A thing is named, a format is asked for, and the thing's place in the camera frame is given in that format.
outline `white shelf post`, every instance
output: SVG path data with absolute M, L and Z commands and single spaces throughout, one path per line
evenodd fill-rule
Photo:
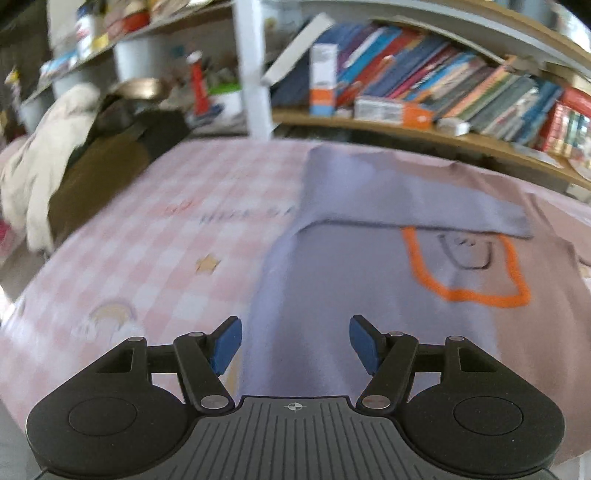
M 261 83 L 265 63 L 265 35 L 260 0 L 235 0 L 234 30 L 248 132 L 268 140 L 273 132 L 269 89 Z

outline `colorful book spine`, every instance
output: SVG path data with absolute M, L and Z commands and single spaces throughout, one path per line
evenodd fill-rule
M 337 98 L 337 107 L 353 105 L 355 97 L 371 82 L 381 77 L 398 59 L 405 48 L 414 48 L 424 36 L 415 30 L 403 29 L 402 33 L 390 42 L 357 78 Z
M 405 80 L 398 88 L 396 88 L 388 98 L 398 98 L 402 99 L 404 96 L 412 91 L 416 87 L 420 87 L 426 80 L 428 80 L 431 75 L 433 75 L 441 65 L 447 60 L 449 60 L 452 56 L 456 55 L 457 49 L 448 46 L 444 48 L 441 52 L 435 55 L 431 60 L 429 60 L 425 66 L 420 69 L 419 71 L 415 72 L 411 75 L 407 80 Z
M 517 57 L 511 56 L 503 65 L 497 67 L 484 82 L 482 82 L 477 88 L 469 93 L 454 108 L 449 110 L 448 113 L 445 114 L 445 118 L 458 116 L 465 109 L 475 103 L 493 84 L 499 80 L 499 77 L 506 76 L 508 74 L 508 70 L 511 68 L 511 63 L 516 59 Z
M 388 44 L 402 33 L 398 27 L 385 28 L 355 62 L 339 74 L 338 90 L 344 91 Z
M 470 121 L 472 129 L 484 133 L 490 124 L 494 124 L 507 110 L 516 108 L 521 98 L 537 87 L 531 78 L 519 77 L 518 80 L 503 92 L 496 100 L 489 103 Z
M 550 83 L 550 86 L 542 92 L 540 89 L 540 100 L 524 115 L 524 125 L 512 140 L 519 145 L 528 145 L 536 138 L 540 129 L 548 117 L 548 112 L 556 104 L 556 100 L 562 95 L 563 89 L 558 85 Z
M 566 129 L 566 135 L 564 136 L 564 146 L 561 154 L 567 158 L 570 158 L 570 153 L 573 150 L 573 144 L 577 137 L 577 130 L 579 129 L 579 123 L 581 121 L 581 114 L 574 110 L 569 115 L 569 125 Z
M 564 118 L 568 118 L 569 108 L 562 103 L 557 103 L 550 111 L 546 122 L 540 130 L 540 135 L 535 144 L 535 149 L 541 152 L 552 152 L 556 138 L 560 135 Z
M 371 84 L 364 95 L 386 97 L 409 76 L 421 69 L 425 63 L 449 45 L 445 38 L 428 35 L 419 45 L 401 56 L 396 65 L 390 68 L 377 82 Z
M 468 77 L 464 82 L 454 88 L 447 95 L 444 95 L 439 100 L 434 101 L 429 99 L 424 106 L 433 110 L 435 113 L 435 119 L 439 120 L 445 115 L 451 108 L 453 108 L 458 102 L 468 95 L 474 88 L 480 85 L 486 78 L 488 78 L 493 71 L 492 67 L 483 67 L 478 70 L 474 75 Z
M 377 29 L 378 27 L 374 24 L 364 25 L 361 30 L 353 36 L 353 40 L 351 40 L 351 42 L 339 52 L 339 59 L 337 61 L 339 72 L 344 70 L 345 62 L 349 60 L 353 52 L 356 51 L 363 41 Z
M 564 106 L 591 117 L 591 96 L 572 87 L 565 87 L 560 97 L 560 103 Z
M 484 107 L 486 107 L 489 103 L 493 102 L 496 98 L 503 94 L 518 79 L 519 77 L 517 75 L 513 75 L 511 73 L 502 76 L 500 81 L 494 83 L 491 86 L 491 88 L 486 90 L 485 93 L 476 102 L 474 102 L 462 113 L 460 113 L 460 115 L 458 115 L 458 118 L 461 118 L 466 122 L 468 120 L 471 120 Z
M 525 113 L 531 109 L 533 105 L 538 102 L 540 94 L 537 90 L 534 90 L 535 93 L 532 93 L 531 96 L 525 95 L 522 99 L 522 104 L 518 105 L 518 115 L 516 120 L 514 121 L 513 125 L 511 125 L 506 132 L 503 134 L 503 140 L 509 142 L 513 139 L 513 137 L 517 134 L 517 132 L 523 127 L 525 124 L 523 117 Z
M 579 128 L 577 129 L 577 135 L 573 143 L 573 148 L 584 147 L 585 139 L 587 138 L 587 133 L 589 132 L 590 121 L 591 119 L 589 119 L 588 116 L 581 115 Z
M 457 71 L 465 64 L 467 64 L 472 58 L 474 58 L 472 52 L 460 53 L 453 57 L 450 61 L 438 69 L 431 78 L 425 81 L 417 89 L 411 91 L 405 100 L 409 102 L 421 103 L 429 98 L 433 92 L 435 92 L 442 84 L 445 83 L 446 79 L 450 77 L 456 77 Z
M 493 128 L 491 136 L 500 140 L 505 138 L 511 131 L 516 130 L 516 127 L 522 125 L 521 117 L 537 100 L 538 89 L 532 88 L 523 97 L 521 97 L 509 110 L 504 113 L 504 116 L 496 120 L 496 127 Z
M 572 110 L 572 108 L 565 106 L 564 109 L 565 112 L 562 118 L 562 124 L 558 129 L 558 133 L 556 134 L 556 141 L 554 142 L 554 146 L 551 150 L 551 153 L 554 155 L 562 155 L 562 150 L 564 149 L 564 140 L 566 139 L 566 135 L 569 131 L 571 118 L 574 115 L 574 110 Z
M 441 82 L 431 94 L 431 98 L 439 100 L 440 98 L 451 92 L 456 86 L 460 85 L 464 80 L 471 77 L 474 73 L 486 65 L 486 62 L 480 58 L 475 57 L 467 64 L 461 65 L 454 75 L 451 75 L 444 82 Z

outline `pile of clothes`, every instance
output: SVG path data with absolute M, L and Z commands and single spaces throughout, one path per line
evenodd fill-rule
M 134 106 L 79 84 L 29 138 L 11 145 L 0 176 L 2 213 L 26 234 L 30 251 L 52 253 L 189 134 L 179 112 Z

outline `cardboard box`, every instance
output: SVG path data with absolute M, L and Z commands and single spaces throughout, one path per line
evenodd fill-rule
M 360 96 L 355 99 L 355 119 L 382 122 L 397 127 L 429 130 L 433 126 L 433 112 L 416 103 L 390 98 Z
M 310 50 L 310 115 L 332 116 L 336 107 L 337 44 L 317 43 Z

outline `book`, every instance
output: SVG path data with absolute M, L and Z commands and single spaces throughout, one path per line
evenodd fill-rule
M 375 37 L 374 41 L 369 45 L 363 53 L 355 59 L 355 61 L 348 67 L 345 68 L 338 78 L 338 91 L 341 94 L 345 88 L 347 88 L 357 76 L 367 67 L 371 61 L 385 49 L 392 40 L 402 33 L 402 30 L 398 27 L 388 27 L 376 30 L 379 32 L 378 36 Z
M 535 143 L 536 150 L 549 153 L 554 149 L 556 138 L 562 128 L 563 119 L 568 118 L 569 110 L 560 102 L 554 105 L 540 130 L 540 135 Z
M 577 129 L 577 135 L 575 136 L 573 142 L 573 148 L 584 147 L 585 139 L 587 138 L 587 134 L 589 133 L 589 122 L 591 119 L 588 116 L 581 115 L 581 120 L 579 122 L 579 127 Z
M 512 73 L 507 73 L 506 75 L 501 76 L 501 79 L 498 82 L 493 83 L 493 85 L 491 85 L 491 87 L 487 89 L 476 102 L 470 105 L 457 117 L 466 122 L 470 121 L 471 123 L 472 118 L 477 113 L 479 113 L 489 103 L 493 102 L 496 98 L 506 92 L 506 90 L 511 87 L 511 85 L 517 82 L 517 80 L 519 80 L 519 76 Z
M 516 125 L 521 124 L 521 117 L 530 105 L 535 103 L 538 97 L 537 87 L 531 88 L 523 96 L 521 96 L 515 103 L 500 116 L 498 116 L 492 124 L 485 128 L 483 135 L 500 140 L 505 138 L 509 131 L 515 130 Z
M 353 52 L 356 51 L 361 46 L 363 41 L 377 29 L 378 26 L 374 24 L 363 25 L 362 28 L 354 34 L 352 37 L 353 40 L 351 40 L 351 42 L 339 52 L 339 58 L 337 60 L 339 72 L 342 72 L 345 62 L 349 60 Z
M 357 76 L 357 78 L 338 96 L 337 107 L 353 105 L 355 97 L 361 91 L 381 77 L 384 71 L 389 69 L 398 58 L 398 55 L 405 48 L 414 48 L 419 39 L 423 36 L 414 30 L 403 29 L 402 33 L 390 42 L 367 67 Z
M 502 138 L 506 142 L 511 141 L 511 139 L 517 134 L 517 132 L 523 127 L 525 121 L 523 117 L 527 113 L 528 110 L 534 106 L 540 97 L 540 93 L 538 89 L 532 89 L 526 95 L 524 95 L 521 100 L 516 104 L 516 116 L 513 121 L 509 122 L 509 125 L 505 132 L 500 132 L 498 137 L 495 138 Z
M 393 92 L 409 76 L 421 69 L 425 63 L 449 45 L 441 37 L 427 35 L 412 50 L 407 50 L 400 56 L 396 65 L 384 73 L 381 79 L 372 83 L 363 92 L 364 95 L 386 97 Z
M 460 64 L 453 75 L 445 78 L 433 89 L 431 98 L 438 100 L 444 95 L 447 95 L 457 85 L 462 83 L 470 75 L 472 75 L 474 72 L 477 72 L 485 65 L 485 61 L 480 57 L 473 57 L 467 63 Z
M 379 27 L 376 30 L 374 30 L 373 32 L 371 32 L 368 35 L 368 37 L 361 42 L 361 45 L 351 52 L 351 55 L 349 56 L 349 58 L 345 60 L 345 62 L 343 63 L 343 70 L 346 70 L 346 69 L 352 67 L 355 64 L 355 62 L 361 58 L 361 55 L 363 55 L 366 51 L 368 51 L 368 49 L 371 47 L 371 45 L 373 45 L 374 42 L 384 32 L 386 32 L 386 30 L 387 30 L 386 27 Z
M 579 129 L 579 122 L 581 120 L 581 114 L 572 111 L 569 115 L 569 125 L 566 129 L 566 135 L 564 136 L 564 145 L 560 154 L 570 158 L 570 153 L 573 149 L 573 143 L 577 137 L 577 130 Z
M 483 134 L 487 127 L 497 122 L 507 110 L 515 107 L 516 103 L 529 91 L 537 87 L 535 82 L 529 77 L 518 77 L 517 81 L 509 86 L 501 96 L 489 103 L 470 121 L 472 129 Z
M 432 110 L 435 114 L 435 119 L 439 120 L 439 118 L 445 115 L 447 111 L 460 102 L 469 92 L 488 78 L 492 72 L 492 67 L 483 67 L 440 99 L 427 99 L 427 102 L 423 103 L 423 106 Z
M 512 70 L 511 63 L 517 59 L 516 56 L 510 56 L 507 58 L 503 65 L 497 67 L 491 75 L 484 80 L 477 88 L 472 90 L 466 97 L 464 97 L 459 103 L 456 104 L 451 110 L 449 110 L 445 117 L 458 116 L 470 105 L 476 102 L 495 82 L 498 81 L 499 77 L 507 75 L 509 70 Z
M 445 62 L 441 68 L 437 69 L 431 77 L 419 85 L 419 87 L 405 95 L 404 100 L 417 103 L 426 100 L 437 91 L 438 88 L 441 88 L 446 81 L 449 81 L 450 78 L 453 79 L 457 77 L 459 69 L 474 58 L 474 56 L 475 54 L 472 52 L 459 53 L 454 56 L 452 59 Z
M 527 146 L 530 148 L 535 148 L 536 143 L 538 142 L 540 132 L 542 131 L 542 127 L 548 121 L 548 115 L 541 116 L 540 118 L 536 119 L 534 122 L 534 127 L 529 135 L 529 138 L 526 142 L 523 143 L 523 146 Z
M 398 88 L 396 88 L 390 95 L 389 98 L 403 98 L 406 93 L 413 90 L 415 87 L 419 87 L 424 83 L 425 80 L 430 78 L 434 74 L 438 67 L 443 65 L 445 61 L 457 55 L 458 51 L 452 46 L 444 48 L 441 52 L 435 55 L 429 60 L 423 68 L 417 70 L 413 75 L 407 78 Z
M 582 113 L 584 116 L 591 117 L 591 96 L 581 90 L 569 86 L 564 87 L 560 103 Z
M 324 13 L 316 15 L 269 67 L 262 77 L 263 84 L 271 86 L 283 80 L 314 42 L 334 24 L 335 21 L 328 15 Z
M 307 106 L 310 97 L 310 54 L 306 53 L 295 68 L 271 93 L 272 107 Z
M 564 107 L 564 116 L 562 117 L 562 124 L 559 125 L 558 132 L 556 133 L 556 141 L 552 147 L 551 153 L 554 155 L 561 155 L 564 148 L 564 140 L 569 131 L 569 125 L 571 123 L 574 110 L 567 106 Z
M 527 145 L 535 138 L 545 122 L 550 109 L 556 103 L 563 89 L 548 80 L 536 78 L 540 91 L 536 104 L 525 113 L 524 124 L 519 132 L 511 139 L 519 145 Z
M 541 72 L 541 75 L 557 85 L 570 86 L 591 95 L 591 81 L 569 67 L 546 62 L 545 71 Z

